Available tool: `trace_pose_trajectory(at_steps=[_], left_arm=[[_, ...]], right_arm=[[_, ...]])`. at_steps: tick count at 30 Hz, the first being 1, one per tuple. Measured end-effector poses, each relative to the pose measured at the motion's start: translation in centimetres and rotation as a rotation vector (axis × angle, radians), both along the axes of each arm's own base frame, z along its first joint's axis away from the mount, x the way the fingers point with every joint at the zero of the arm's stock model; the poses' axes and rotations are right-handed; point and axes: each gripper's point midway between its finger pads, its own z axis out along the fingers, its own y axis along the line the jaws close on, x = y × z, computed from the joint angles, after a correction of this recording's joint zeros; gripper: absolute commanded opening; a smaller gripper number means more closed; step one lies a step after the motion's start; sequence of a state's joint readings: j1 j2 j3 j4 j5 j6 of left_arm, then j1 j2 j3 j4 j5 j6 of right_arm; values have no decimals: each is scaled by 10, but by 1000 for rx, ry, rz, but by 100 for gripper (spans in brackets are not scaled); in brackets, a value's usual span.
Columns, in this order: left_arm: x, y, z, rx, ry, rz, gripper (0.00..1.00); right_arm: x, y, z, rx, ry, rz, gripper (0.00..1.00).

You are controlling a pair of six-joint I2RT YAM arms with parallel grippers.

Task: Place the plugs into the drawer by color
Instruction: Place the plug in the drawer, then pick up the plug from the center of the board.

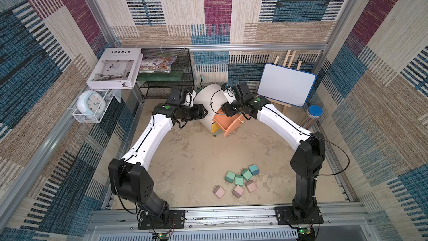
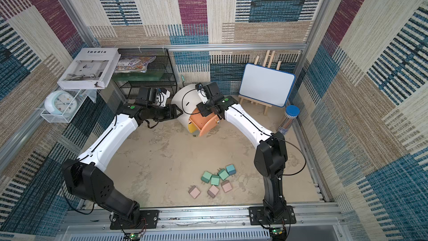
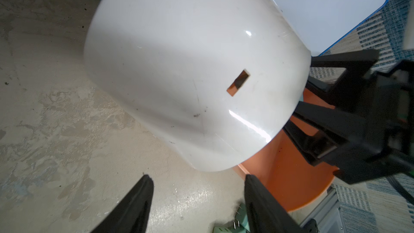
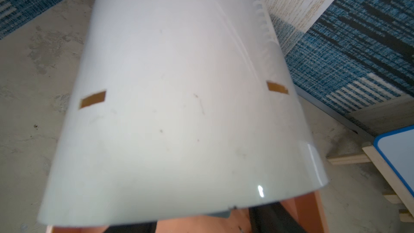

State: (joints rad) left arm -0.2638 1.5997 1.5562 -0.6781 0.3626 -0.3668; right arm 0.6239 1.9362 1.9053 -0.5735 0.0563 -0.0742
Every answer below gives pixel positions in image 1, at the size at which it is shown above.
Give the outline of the pink top drawer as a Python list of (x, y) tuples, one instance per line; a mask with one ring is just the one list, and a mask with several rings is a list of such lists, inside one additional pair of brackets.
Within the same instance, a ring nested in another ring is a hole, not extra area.
[(226, 116), (224, 113), (219, 112), (212, 120), (212, 123), (217, 123), (220, 126), (220, 130), (216, 133), (223, 131), (224, 137), (230, 135), (233, 131), (238, 129), (241, 124), (244, 123), (244, 116), (242, 114), (236, 114), (232, 117)]

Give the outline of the white round drawer cabinet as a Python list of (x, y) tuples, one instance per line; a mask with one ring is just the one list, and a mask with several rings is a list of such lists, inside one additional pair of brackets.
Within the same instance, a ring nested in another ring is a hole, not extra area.
[(194, 100), (195, 104), (203, 104), (208, 111), (208, 115), (199, 120), (210, 132), (214, 116), (219, 113), (221, 106), (227, 102), (226, 97), (218, 84), (211, 84), (202, 89)]

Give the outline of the yellow drawer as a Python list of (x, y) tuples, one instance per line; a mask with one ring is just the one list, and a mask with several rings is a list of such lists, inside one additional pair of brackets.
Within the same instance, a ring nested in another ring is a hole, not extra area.
[(217, 123), (212, 123), (211, 124), (211, 132), (212, 133), (216, 133), (218, 130), (220, 130), (220, 126)]

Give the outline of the blue plug cube three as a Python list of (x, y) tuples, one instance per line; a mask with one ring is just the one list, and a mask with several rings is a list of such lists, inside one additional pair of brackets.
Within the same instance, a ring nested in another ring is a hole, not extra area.
[(256, 164), (250, 165), (248, 167), (248, 170), (251, 172), (252, 175), (258, 175), (260, 173), (260, 170)]

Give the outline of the green plug cube one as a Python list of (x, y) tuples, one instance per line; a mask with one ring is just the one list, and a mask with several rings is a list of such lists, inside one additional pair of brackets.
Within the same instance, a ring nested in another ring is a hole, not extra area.
[(249, 181), (253, 177), (253, 174), (248, 168), (246, 168), (241, 172), (241, 176), (243, 176), (245, 180)]

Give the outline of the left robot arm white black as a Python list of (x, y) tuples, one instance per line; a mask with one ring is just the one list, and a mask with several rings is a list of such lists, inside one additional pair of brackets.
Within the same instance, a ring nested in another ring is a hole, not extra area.
[(148, 173), (149, 164), (161, 141), (175, 124), (204, 119), (208, 111), (203, 104), (159, 104), (148, 126), (134, 146), (121, 158), (111, 160), (108, 170), (111, 190), (120, 201), (127, 200), (136, 211), (126, 211), (137, 217), (139, 229), (173, 229), (175, 222), (169, 204), (154, 191), (154, 181)]

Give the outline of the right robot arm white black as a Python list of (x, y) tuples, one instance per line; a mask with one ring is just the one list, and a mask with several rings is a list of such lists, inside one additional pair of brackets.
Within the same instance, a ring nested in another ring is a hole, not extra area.
[(277, 108), (263, 96), (255, 96), (246, 82), (233, 87), (227, 83), (221, 86), (226, 103), (221, 110), (231, 117), (242, 113), (244, 118), (254, 118), (266, 124), (295, 149), (290, 161), (296, 174), (296, 191), (289, 208), (281, 208), (277, 216), (283, 223), (322, 224), (321, 211), (315, 196), (317, 177), (325, 160), (325, 143), (321, 133), (311, 133), (280, 113)]

